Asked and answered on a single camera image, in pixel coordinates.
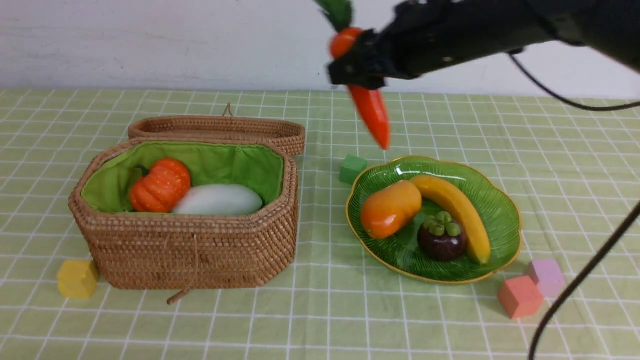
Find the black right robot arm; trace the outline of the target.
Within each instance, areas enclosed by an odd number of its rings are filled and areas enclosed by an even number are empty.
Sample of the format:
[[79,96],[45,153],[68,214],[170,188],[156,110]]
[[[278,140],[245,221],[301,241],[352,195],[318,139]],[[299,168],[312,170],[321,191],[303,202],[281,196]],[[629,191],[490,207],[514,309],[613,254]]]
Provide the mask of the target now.
[[526,46],[590,47],[639,70],[637,0],[407,0],[383,30],[366,30],[327,65],[332,84],[379,89]]

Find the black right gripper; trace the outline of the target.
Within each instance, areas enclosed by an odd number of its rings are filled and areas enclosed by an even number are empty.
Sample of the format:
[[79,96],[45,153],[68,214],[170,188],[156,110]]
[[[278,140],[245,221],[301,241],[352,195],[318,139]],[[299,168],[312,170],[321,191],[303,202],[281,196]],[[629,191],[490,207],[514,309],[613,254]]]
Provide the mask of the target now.
[[334,85],[379,89],[498,52],[494,0],[406,0],[383,29],[364,30],[326,70]]

